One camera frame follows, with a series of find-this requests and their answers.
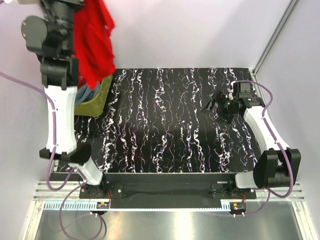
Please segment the bright red t shirt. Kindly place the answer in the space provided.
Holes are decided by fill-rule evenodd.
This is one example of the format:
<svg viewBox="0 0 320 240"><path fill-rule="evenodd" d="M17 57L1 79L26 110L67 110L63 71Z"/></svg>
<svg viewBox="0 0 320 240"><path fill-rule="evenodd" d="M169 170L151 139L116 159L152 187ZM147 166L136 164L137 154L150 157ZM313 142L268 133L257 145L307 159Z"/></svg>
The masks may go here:
<svg viewBox="0 0 320 240"><path fill-rule="evenodd" d="M103 0L86 0L74 15L75 57L79 59L78 87L94 90L115 70L111 42L115 22Z"/></svg>

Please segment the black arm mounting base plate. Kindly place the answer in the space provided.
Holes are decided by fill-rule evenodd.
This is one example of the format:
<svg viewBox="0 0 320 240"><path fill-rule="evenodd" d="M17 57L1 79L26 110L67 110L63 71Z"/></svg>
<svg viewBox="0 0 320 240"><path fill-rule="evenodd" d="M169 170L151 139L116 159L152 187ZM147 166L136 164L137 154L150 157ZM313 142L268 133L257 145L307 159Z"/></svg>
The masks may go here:
<svg viewBox="0 0 320 240"><path fill-rule="evenodd" d="M256 198L250 187L236 188L234 173L107 173L98 185L87 183L84 192L114 199L136 195L203 196L213 199Z"/></svg>

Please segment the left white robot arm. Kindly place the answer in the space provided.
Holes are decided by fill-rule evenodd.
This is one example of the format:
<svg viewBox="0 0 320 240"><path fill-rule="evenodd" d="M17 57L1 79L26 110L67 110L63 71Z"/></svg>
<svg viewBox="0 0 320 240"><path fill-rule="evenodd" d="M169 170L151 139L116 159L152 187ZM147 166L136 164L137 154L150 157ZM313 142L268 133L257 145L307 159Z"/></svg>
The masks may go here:
<svg viewBox="0 0 320 240"><path fill-rule="evenodd" d="M43 16L30 15L21 24L26 48L40 62L41 83L49 107L48 138L39 156L66 162L91 185L97 198L108 193L103 173L94 164L88 143L78 144L74 132L75 102L78 92L79 60L75 57L74 15L83 0L21 0L37 4Z"/></svg>

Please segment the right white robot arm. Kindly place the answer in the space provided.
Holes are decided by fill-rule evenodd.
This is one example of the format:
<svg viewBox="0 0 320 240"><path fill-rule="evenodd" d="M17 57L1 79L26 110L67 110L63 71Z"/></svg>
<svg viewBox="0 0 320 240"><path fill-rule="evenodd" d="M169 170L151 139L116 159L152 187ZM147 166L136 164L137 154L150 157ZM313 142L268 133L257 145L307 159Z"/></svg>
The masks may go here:
<svg viewBox="0 0 320 240"><path fill-rule="evenodd" d="M221 120L230 124L234 115L240 115L252 130L260 148L260 157L253 170L237 173L227 185L228 195L239 198L245 189L292 189L298 175L301 153L280 137L269 122L267 108L260 97L252 93L223 94L215 91L202 111L216 112Z"/></svg>

